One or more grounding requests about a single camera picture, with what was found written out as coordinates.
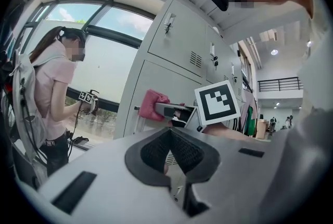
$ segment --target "ceiling light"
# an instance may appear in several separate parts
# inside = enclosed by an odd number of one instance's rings
[[[271,51],[271,55],[277,55],[279,51],[277,49],[274,49],[273,51]]]

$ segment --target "railing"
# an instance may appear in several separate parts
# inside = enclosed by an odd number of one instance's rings
[[[298,77],[275,80],[260,80],[259,92],[302,90],[303,84]]]

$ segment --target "cabinet vent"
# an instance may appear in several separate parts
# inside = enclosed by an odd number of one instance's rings
[[[191,52],[191,57],[189,59],[189,62],[198,68],[201,68],[201,56],[197,55],[194,52]]]
[[[177,161],[176,161],[176,159],[173,157],[172,154],[170,154],[170,155],[168,155],[168,156],[166,157],[166,163],[167,163],[169,166],[171,166],[171,165],[177,165]]]

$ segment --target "woman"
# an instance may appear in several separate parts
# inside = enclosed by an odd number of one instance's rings
[[[66,127],[62,121],[79,110],[90,108],[90,104],[85,102],[65,106],[67,87],[76,68],[75,61],[83,61],[84,46],[85,34],[82,30],[55,27],[44,35],[30,55],[31,63],[50,55],[59,56],[35,69],[35,101],[48,131],[47,139],[41,146],[47,157],[48,176],[68,163]]]

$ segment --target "white cabinet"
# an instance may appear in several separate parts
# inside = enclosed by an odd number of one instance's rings
[[[206,80],[211,83],[217,83],[229,80],[233,87],[235,96],[241,100],[241,67],[239,57],[232,49],[225,44],[219,34],[217,34],[210,26],[206,26],[206,51],[204,62],[207,64]],[[217,56],[219,64],[215,67],[211,58]]]
[[[174,18],[172,27],[165,34],[165,20]],[[172,1],[166,11],[149,53],[170,61],[194,74],[203,76],[205,21],[177,1]]]
[[[169,69],[163,68],[149,61],[144,61],[140,76],[138,78],[129,115],[127,117],[125,136],[133,134],[138,111],[135,106],[141,106],[146,91],[154,91],[165,94],[172,104],[185,103],[193,105],[195,100],[194,90],[200,88],[201,84],[182,76]],[[146,119],[144,130],[165,127],[165,122],[157,122]]]

